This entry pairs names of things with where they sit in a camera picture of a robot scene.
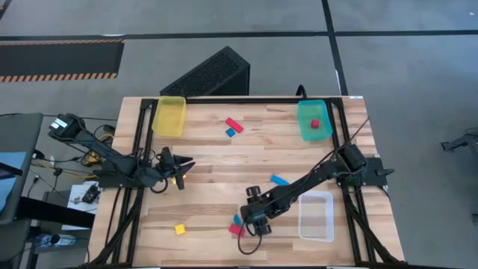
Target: red block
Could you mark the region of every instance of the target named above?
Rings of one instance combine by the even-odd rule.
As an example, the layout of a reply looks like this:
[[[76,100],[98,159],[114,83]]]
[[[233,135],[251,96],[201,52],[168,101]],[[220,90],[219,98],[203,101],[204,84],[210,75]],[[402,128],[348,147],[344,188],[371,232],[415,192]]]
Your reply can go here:
[[[234,223],[231,224],[231,226],[229,227],[229,231],[235,235],[239,235],[239,231],[240,231],[240,226],[237,226],[235,225]],[[246,229],[242,229],[242,233],[240,234],[241,237],[244,237],[244,234],[246,234]]]
[[[319,120],[312,120],[312,122],[311,122],[311,127],[312,128],[317,129],[317,128],[319,128],[319,125],[320,125]]]
[[[242,128],[242,126],[239,125],[239,123],[236,123],[233,119],[231,118],[227,118],[226,120],[226,123],[231,126],[234,130],[236,130],[236,132],[242,132],[242,130],[244,130],[244,128]]]

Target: yellow bin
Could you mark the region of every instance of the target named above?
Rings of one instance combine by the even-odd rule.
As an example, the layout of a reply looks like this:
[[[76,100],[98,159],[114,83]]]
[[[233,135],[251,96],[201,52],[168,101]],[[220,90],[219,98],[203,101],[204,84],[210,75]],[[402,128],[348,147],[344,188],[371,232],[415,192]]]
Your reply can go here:
[[[160,97],[155,119],[152,123],[152,129],[157,135],[160,136],[181,136],[185,116],[186,99],[184,97]]]

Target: floor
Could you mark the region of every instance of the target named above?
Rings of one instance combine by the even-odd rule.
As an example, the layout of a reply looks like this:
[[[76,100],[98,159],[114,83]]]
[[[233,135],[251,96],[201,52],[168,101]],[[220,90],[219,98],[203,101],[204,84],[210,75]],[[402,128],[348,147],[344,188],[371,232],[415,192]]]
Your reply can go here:
[[[0,39],[221,31],[325,32],[331,30],[331,25],[326,23],[323,2],[326,1],[12,0],[6,1],[9,5],[0,20]],[[338,54],[331,53],[334,47],[327,36],[194,40],[138,36],[126,40],[118,78],[2,83],[0,114],[70,112],[115,119],[124,96],[157,96],[164,86],[206,57],[231,46],[252,65],[252,95],[290,95],[298,84],[304,84],[309,95],[364,96],[380,155],[387,167],[396,169],[388,177],[389,193],[406,260],[418,265],[476,267],[478,228],[471,222],[471,212],[478,211],[478,166],[467,149],[443,152],[440,142],[478,126],[478,31],[462,31],[478,29],[478,2],[328,3],[337,32],[363,31],[360,37],[337,33],[335,48],[340,62]],[[401,33],[402,36],[383,36]],[[341,77],[340,87],[336,74]],[[51,120],[44,119],[38,148],[57,159],[77,155],[47,137],[46,127]],[[114,121],[88,120],[87,126],[94,129],[104,123]],[[49,172],[33,170],[53,182]],[[79,182],[64,177],[58,189],[67,190]],[[48,189],[39,183],[31,196],[41,198]],[[72,266],[83,260],[84,250],[52,253],[40,256],[38,267]]]

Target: blue block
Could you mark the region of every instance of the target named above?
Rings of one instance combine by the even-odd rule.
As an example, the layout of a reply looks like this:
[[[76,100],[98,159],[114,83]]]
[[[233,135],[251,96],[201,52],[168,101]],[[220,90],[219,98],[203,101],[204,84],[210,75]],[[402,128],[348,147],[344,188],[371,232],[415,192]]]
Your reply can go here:
[[[289,185],[289,182],[285,181],[284,179],[279,178],[276,175],[272,175],[270,177],[270,181],[276,183],[277,185],[281,185],[281,186]]]
[[[234,215],[234,224],[237,226],[242,226],[242,220],[237,215]]]
[[[229,136],[229,137],[233,137],[236,132],[234,132],[234,130],[232,128],[229,128],[226,130],[226,134]]]

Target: water bottle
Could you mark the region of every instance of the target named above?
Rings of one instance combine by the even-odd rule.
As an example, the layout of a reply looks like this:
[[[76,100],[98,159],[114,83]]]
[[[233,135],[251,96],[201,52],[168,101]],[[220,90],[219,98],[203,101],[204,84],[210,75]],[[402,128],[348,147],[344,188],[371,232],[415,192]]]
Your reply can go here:
[[[36,247],[40,249],[45,249],[50,246],[62,247],[70,246],[76,242],[75,236],[72,235],[47,235],[41,234],[37,236],[37,245]]]

